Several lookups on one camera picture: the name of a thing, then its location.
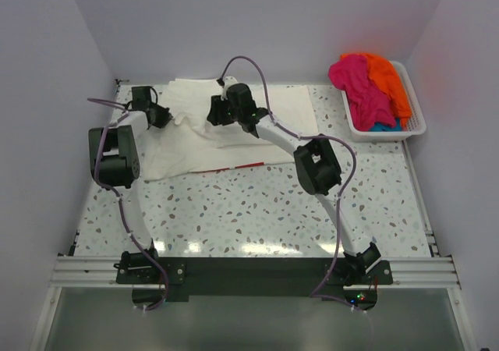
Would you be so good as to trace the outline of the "pink t shirt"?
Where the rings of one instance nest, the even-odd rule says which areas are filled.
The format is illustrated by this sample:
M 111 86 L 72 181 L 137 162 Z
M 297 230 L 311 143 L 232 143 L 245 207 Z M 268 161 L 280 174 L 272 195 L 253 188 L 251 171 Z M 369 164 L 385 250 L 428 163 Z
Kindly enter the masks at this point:
M 390 101 L 368 77 L 368 62 L 362 55 L 347 55 L 328 70 L 331 83 L 343 90 L 348 98 L 354 127 L 370 131 L 377 123 L 396 127 Z

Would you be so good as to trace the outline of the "blue t shirt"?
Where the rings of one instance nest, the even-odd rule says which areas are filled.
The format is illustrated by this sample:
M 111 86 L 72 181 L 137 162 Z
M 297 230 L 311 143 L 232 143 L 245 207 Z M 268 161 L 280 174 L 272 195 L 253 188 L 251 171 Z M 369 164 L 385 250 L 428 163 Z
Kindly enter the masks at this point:
M 389 126 L 389 125 L 383 124 L 381 122 L 376 122 L 370 128 L 370 132 L 373 132 L 373 133 L 394 133 L 394 132 L 401 132 L 402 130 L 403 130 L 403 128 L 402 128 L 402 125 L 400 123 L 400 119 L 395 120 L 394 126 Z

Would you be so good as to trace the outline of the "aluminium rail frame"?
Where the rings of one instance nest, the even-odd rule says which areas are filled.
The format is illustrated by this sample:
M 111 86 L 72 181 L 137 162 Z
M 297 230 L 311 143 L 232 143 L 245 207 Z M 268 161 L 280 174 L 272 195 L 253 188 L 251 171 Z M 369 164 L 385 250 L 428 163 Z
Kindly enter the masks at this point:
M 308 296 L 194 296 L 148 313 L 115 281 L 115 204 L 92 189 L 75 250 L 58 257 L 34 350 L 471 350 L 454 261 L 437 248 L 405 144 L 356 144 L 343 207 L 375 232 L 394 281 L 367 288 L 368 314 Z M 192 265 L 330 261 L 336 235 L 291 165 L 189 174 L 140 185 L 159 253 Z

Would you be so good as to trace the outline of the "white t shirt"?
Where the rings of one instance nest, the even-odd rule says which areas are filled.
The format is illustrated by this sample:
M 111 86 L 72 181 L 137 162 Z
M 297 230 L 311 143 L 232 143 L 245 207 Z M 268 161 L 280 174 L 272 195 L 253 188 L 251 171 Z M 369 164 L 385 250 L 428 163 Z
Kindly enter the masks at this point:
M 291 131 L 306 135 L 318 132 L 307 87 L 253 85 L 250 90 L 257 106 L 269 105 L 279 122 Z M 152 128 L 144 135 L 144 179 L 292 160 L 277 146 L 243 132 L 237 123 L 212 126 L 207 121 L 211 97 L 221 92 L 216 80 L 176 79 L 159 87 L 159 104 L 169 108 L 172 120 L 165 128 Z

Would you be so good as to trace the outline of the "orange t shirt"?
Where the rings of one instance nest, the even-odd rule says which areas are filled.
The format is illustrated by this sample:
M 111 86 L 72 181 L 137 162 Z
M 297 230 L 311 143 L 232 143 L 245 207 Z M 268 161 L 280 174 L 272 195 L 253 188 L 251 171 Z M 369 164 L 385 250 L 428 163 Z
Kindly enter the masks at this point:
M 371 54 L 348 54 L 362 55 L 368 62 L 368 77 L 373 83 L 388 96 L 391 112 L 395 119 L 400 119 L 402 128 L 411 118 L 411 108 L 405 95 L 404 87 L 393 65 L 385 58 Z

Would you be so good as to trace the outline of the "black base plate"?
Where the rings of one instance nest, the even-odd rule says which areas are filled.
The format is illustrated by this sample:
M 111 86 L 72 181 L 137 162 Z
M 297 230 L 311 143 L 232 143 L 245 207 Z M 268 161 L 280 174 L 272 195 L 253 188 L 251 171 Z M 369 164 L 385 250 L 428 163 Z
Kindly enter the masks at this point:
M 140 253 L 123 253 L 114 267 L 116 282 L 132 286 L 138 306 L 194 296 L 319 296 L 369 310 L 378 288 L 394 282 L 386 260 L 360 271 L 343 258 L 159 257 L 150 262 Z

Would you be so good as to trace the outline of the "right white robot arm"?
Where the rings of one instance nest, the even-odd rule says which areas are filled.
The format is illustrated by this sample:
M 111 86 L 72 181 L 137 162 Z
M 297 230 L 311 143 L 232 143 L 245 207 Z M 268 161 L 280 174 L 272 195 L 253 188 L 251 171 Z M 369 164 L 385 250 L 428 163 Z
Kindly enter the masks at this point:
M 334 257 L 334 266 L 329 272 L 346 285 L 366 282 L 374 275 L 381 254 L 373 234 L 361 225 L 359 217 L 349 207 L 341 205 L 342 195 L 331 193 L 335 186 L 345 182 L 331 139 L 323 134 L 300 136 L 284 127 L 269 108 L 257 106 L 249 86 L 244 83 L 222 79 L 217 83 L 222 92 L 211 97 L 207 121 L 213 126 L 238 123 L 246 133 L 266 140 L 292 156 L 299 185 L 316 197 L 334 219 L 342 244 L 344 257 Z

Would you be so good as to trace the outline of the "white plastic basket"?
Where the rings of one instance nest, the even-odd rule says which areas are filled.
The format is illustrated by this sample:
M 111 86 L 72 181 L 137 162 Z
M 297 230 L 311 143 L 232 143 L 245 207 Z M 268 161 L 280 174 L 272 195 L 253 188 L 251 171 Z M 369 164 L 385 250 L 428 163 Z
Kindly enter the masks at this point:
M 350 129 L 352 140 L 355 142 L 391 142 L 402 141 L 410 137 L 420 136 L 426 132 L 426 122 L 423 116 L 422 109 L 413 88 L 412 82 L 406 68 L 397 61 L 390 63 L 395 68 L 402 86 L 404 87 L 405 95 L 407 97 L 409 107 L 411 108 L 411 118 L 407 121 L 405 128 L 402 131 L 395 132 L 363 132 L 355 128 L 349 107 L 348 95 L 345 91 L 341 90 L 343 104 L 345 106 L 345 114 Z

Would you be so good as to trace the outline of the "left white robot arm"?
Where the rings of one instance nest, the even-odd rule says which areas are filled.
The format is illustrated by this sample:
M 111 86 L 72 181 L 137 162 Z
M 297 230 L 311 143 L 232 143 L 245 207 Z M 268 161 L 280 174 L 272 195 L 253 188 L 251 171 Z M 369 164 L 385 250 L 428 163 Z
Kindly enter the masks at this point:
M 126 246 L 117 269 L 133 269 L 143 282 L 154 282 L 161 275 L 161 263 L 142 216 L 136 139 L 151 128 L 165 128 L 172 114 L 169 108 L 159 105 L 159 93 L 152 86 L 132 87 L 131 94 L 131 100 L 125 104 L 98 98 L 88 100 L 120 112 L 105 127 L 88 132 L 90 174 L 100 188 L 115 195 L 119 207 Z

